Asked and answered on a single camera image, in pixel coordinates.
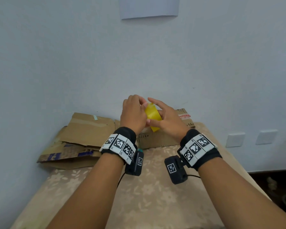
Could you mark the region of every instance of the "floral tablecloth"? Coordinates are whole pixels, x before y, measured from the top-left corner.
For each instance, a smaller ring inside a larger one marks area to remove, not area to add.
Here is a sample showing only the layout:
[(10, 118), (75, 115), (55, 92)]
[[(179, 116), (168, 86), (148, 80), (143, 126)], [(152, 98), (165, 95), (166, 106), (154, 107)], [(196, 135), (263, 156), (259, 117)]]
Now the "floral tablecloth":
[[(229, 165), (259, 191), (266, 195), (237, 160), (222, 147), (202, 123), (197, 130), (217, 144)], [(164, 159), (177, 154), (179, 146), (144, 150), (142, 174), (125, 175), (117, 189), (107, 229), (128, 228), (223, 228), (223, 224), (199, 178), (189, 177), (174, 185), (167, 173)], [(12, 229), (43, 229), (84, 180), (92, 167), (54, 170), (31, 199)], [(188, 174), (198, 173), (188, 169)]]

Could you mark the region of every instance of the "dark floor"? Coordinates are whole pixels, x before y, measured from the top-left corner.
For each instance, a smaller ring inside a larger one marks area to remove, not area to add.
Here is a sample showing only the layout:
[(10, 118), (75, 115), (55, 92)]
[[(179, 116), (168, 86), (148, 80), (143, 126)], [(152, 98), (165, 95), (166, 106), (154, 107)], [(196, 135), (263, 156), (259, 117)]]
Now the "dark floor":
[(282, 197), (286, 195), (286, 170), (249, 173), (256, 183), (266, 192), (271, 200), (286, 211)]

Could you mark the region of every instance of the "white paper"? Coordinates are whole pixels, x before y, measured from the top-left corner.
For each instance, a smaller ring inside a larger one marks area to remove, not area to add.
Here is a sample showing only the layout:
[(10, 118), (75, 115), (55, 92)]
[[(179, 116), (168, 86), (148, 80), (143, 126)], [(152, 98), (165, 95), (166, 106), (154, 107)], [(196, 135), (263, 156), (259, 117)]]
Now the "white paper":
[(119, 0), (120, 18), (178, 16), (179, 0)]

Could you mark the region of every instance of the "corrugated cardboard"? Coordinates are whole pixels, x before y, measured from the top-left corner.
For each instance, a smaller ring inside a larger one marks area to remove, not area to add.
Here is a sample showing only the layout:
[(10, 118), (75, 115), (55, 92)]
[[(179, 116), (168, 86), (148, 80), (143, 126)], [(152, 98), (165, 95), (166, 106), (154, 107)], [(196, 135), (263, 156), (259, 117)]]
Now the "corrugated cardboard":
[[(191, 120), (191, 116), (187, 113), (187, 111), (184, 108), (177, 109), (176, 112), (188, 127), (195, 128), (194, 122)], [(138, 147), (141, 149), (179, 144), (172, 137), (164, 133), (162, 130), (153, 132), (150, 128), (145, 129), (144, 132), (138, 135), (137, 143)]]
[(41, 153), (37, 162), (58, 169), (76, 169), (95, 165), (101, 156), (98, 151), (99, 147), (60, 141), (66, 129), (65, 126), (58, 132), (50, 146)]
[(110, 118), (74, 113), (60, 140), (84, 146), (101, 147), (114, 132), (115, 123)]

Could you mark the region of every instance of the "yellow plastic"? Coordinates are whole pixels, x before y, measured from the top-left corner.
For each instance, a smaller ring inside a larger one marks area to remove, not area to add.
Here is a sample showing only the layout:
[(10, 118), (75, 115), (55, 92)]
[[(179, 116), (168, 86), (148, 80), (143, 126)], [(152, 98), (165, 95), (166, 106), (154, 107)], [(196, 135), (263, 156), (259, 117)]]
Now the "yellow plastic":
[[(153, 103), (149, 103), (147, 105), (147, 107), (145, 109), (145, 113), (146, 113), (148, 119), (157, 120), (157, 121), (162, 120), (158, 110), (156, 109), (156, 106)], [(153, 132), (156, 132), (160, 129), (157, 127), (150, 127), (150, 128), (152, 129)]]

